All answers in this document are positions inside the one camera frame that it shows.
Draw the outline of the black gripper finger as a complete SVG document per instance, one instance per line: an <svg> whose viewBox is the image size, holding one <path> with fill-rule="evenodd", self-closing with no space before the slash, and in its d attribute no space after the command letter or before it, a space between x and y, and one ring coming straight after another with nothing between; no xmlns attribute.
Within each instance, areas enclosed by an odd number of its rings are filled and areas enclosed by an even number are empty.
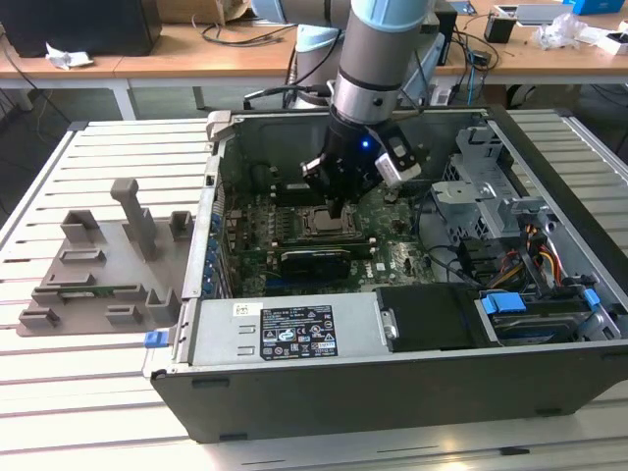
<svg viewBox="0 0 628 471"><path fill-rule="evenodd" d="M322 153L309 162L303 162L301 173L309 188L325 201L329 216L336 219L338 217L338 202L333 189L333 175L327 165L327 155Z"/></svg>
<svg viewBox="0 0 628 471"><path fill-rule="evenodd" d="M382 181L382 177L377 170L369 171L360 168L339 168L336 178L336 219L340 217L346 203L357 203Z"/></svg>

